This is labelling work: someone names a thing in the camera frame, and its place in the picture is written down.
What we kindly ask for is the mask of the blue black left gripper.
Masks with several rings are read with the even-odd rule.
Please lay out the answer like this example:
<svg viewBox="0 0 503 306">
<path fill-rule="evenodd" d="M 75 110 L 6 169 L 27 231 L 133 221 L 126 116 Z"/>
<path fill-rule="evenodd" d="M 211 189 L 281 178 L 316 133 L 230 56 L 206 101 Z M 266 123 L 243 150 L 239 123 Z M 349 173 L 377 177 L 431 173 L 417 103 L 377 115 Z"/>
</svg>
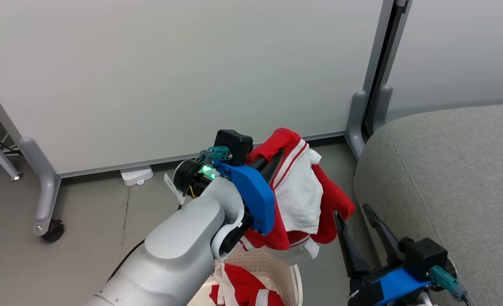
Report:
<svg viewBox="0 0 503 306">
<path fill-rule="evenodd" d="M 227 178 L 238 190 L 253 218 L 251 228 L 267 235 L 275 223 L 275 195 L 270 184 L 283 158 L 284 149 L 279 149 L 270 161 L 260 157 L 248 165 L 186 159 L 174 172 L 174 184 L 183 195 L 197 197 L 215 178 Z"/>
</svg>

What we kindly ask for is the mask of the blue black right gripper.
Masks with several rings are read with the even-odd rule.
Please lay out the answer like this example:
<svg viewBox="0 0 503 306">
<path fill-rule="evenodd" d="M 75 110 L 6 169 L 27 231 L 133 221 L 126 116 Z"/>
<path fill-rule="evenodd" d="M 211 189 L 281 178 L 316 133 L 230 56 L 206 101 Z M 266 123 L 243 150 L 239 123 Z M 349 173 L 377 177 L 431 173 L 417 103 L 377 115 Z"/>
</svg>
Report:
<svg viewBox="0 0 503 306">
<path fill-rule="evenodd" d="M 369 225 L 376 231 L 386 252 L 389 265 L 402 263 L 405 255 L 398 248 L 399 240 L 389 230 L 370 204 L 363 204 Z M 432 285 L 432 265 L 422 265 L 421 276 L 412 275 L 403 265 L 384 267 L 370 272 L 348 233 L 348 226 L 338 210 L 333 213 L 345 270 L 350 277 L 348 306 L 434 306 L 428 287 Z"/>
</svg>

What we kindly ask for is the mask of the red white sports garment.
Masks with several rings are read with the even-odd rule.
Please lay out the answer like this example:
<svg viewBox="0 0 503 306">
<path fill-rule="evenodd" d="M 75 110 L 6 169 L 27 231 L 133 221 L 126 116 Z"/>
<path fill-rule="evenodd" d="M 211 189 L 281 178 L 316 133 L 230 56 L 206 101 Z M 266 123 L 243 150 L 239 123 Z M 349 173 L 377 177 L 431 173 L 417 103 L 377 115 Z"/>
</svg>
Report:
<svg viewBox="0 0 503 306">
<path fill-rule="evenodd" d="M 273 229 L 268 235 L 248 230 L 239 246 L 244 252 L 263 248 L 295 265 L 315 259 L 320 246 L 337 237 L 335 211 L 347 220 L 355 206 L 320 167 L 321 155 L 292 130 L 277 128 L 250 153 L 248 163 L 260 158 L 273 162 L 281 150 L 284 155 L 270 182 L 276 196 Z"/>
</svg>

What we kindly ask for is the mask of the red white striped garment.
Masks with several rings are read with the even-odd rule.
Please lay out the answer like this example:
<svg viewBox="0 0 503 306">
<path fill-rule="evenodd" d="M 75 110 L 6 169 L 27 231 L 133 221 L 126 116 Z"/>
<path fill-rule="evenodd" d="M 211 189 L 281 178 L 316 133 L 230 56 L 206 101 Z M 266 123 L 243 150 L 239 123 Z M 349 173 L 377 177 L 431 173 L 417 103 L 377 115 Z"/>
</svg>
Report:
<svg viewBox="0 0 503 306">
<path fill-rule="evenodd" d="M 216 284 L 209 298 L 216 306 L 285 306 L 280 295 L 249 271 L 221 263 L 214 273 Z"/>
</svg>

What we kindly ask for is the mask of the cream perforated laundry basket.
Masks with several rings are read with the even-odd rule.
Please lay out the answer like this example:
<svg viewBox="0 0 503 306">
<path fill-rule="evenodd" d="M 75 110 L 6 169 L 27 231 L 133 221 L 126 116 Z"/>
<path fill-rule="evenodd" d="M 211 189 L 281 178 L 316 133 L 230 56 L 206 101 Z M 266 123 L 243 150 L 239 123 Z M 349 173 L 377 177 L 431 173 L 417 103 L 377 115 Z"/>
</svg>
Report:
<svg viewBox="0 0 503 306">
<path fill-rule="evenodd" d="M 269 252 L 257 249 L 251 252 L 235 250 L 222 263 L 241 267 L 257 277 L 269 290 L 276 291 L 285 306 L 302 306 L 303 292 L 300 271 L 297 265 L 287 265 Z M 205 281 L 187 306 L 216 306 L 209 298 L 216 284 L 213 274 Z"/>
</svg>

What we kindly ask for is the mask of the short grey partition leg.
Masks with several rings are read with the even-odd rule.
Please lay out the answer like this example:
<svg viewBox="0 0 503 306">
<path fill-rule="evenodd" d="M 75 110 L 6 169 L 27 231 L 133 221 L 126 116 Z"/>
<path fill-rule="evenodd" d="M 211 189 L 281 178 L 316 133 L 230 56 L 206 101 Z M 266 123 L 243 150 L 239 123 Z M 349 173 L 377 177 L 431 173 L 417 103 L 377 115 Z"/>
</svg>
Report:
<svg viewBox="0 0 503 306">
<path fill-rule="evenodd" d="M 366 91 L 356 91 L 352 96 L 352 104 L 350 107 L 345 138 L 357 160 L 360 159 L 361 153 L 365 147 L 365 141 L 361 129 L 366 105 Z"/>
<path fill-rule="evenodd" d="M 393 86 L 384 85 L 379 89 L 378 98 L 376 99 L 376 109 L 372 113 L 372 133 L 376 133 L 384 124 L 386 124 L 386 116 L 393 93 Z"/>
</svg>

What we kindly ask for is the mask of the grey fabric sofa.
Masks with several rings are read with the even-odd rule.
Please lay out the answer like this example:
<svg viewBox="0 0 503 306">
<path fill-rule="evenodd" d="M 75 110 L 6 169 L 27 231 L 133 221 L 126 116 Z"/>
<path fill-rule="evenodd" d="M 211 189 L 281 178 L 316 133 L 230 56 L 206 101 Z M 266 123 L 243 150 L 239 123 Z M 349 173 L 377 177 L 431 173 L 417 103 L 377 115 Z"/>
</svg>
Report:
<svg viewBox="0 0 503 306">
<path fill-rule="evenodd" d="M 397 238 L 444 246 L 473 306 L 503 306 L 503 105 L 385 124 L 366 143 L 353 187 Z"/>
</svg>

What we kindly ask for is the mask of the large white partition panel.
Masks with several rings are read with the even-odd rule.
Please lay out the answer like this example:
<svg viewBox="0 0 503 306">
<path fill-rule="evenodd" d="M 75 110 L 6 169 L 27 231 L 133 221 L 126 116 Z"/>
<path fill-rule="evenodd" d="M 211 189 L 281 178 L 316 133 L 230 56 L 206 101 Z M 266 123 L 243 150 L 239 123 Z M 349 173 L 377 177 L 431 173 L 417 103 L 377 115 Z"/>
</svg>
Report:
<svg viewBox="0 0 503 306">
<path fill-rule="evenodd" d="M 0 106 L 58 174 L 347 129 L 383 0 L 0 0 Z"/>
</svg>

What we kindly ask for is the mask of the white power strip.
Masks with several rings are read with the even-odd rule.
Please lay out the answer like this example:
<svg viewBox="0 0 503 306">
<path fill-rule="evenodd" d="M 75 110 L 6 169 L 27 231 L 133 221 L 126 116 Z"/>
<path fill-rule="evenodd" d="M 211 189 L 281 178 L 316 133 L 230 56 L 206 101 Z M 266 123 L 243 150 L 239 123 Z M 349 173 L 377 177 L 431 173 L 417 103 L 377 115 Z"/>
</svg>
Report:
<svg viewBox="0 0 503 306">
<path fill-rule="evenodd" d="M 121 169 L 119 172 L 125 186 L 128 187 L 134 185 L 142 186 L 147 180 L 150 180 L 154 176 L 154 172 L 150 165 Z"/>
</svg>

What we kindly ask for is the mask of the narrow white partition panel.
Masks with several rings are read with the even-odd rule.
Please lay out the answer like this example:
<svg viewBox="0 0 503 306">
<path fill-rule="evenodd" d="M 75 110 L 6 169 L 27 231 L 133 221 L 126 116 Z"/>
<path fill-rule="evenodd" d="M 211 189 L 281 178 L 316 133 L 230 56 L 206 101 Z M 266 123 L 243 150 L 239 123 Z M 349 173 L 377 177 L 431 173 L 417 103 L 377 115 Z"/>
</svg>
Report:
<svg viewBox="0 0 503 306">
<path fill-rule="evenodd" d="M 503 0 L 412 0 L 386 122 L 503 103 Z"/>
</svg>

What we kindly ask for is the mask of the black caster wheel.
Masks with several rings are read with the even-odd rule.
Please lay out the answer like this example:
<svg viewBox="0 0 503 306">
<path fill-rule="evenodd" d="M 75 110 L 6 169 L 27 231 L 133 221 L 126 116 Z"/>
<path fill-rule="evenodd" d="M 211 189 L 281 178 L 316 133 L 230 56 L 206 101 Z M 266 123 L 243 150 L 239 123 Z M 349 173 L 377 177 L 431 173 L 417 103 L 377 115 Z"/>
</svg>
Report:
<svg viewBox="0 0 503 306">
<path fill-rule="evenodd" d="M 63 221 L 61 219 L 51 219 L 47 231 L 41 236 L 41 238 L 43 242 L 51 244 L 59 240 L 64 232 L 65 227 Z"/>
</svg>

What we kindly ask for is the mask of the long grey partition leg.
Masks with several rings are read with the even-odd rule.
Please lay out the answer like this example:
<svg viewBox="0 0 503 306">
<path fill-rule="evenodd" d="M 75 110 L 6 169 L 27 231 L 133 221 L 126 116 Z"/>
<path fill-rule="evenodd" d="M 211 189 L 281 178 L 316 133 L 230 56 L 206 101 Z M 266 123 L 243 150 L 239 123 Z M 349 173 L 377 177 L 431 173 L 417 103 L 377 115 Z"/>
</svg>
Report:
<svg viewBox="0 0 503 306">
<path fill-rule="evenodd" d="M 22 137 L 19 140 L 20 151 L 23 153 L 28 164 L 39 178 L 40 194 L 36 207 L 35 223 L 32 227 L 32 234 L 41 238 L 47 231 L 61 183 L 61 178 L 48 161 L 45 154 L 31 137 Z"/>
</svg>

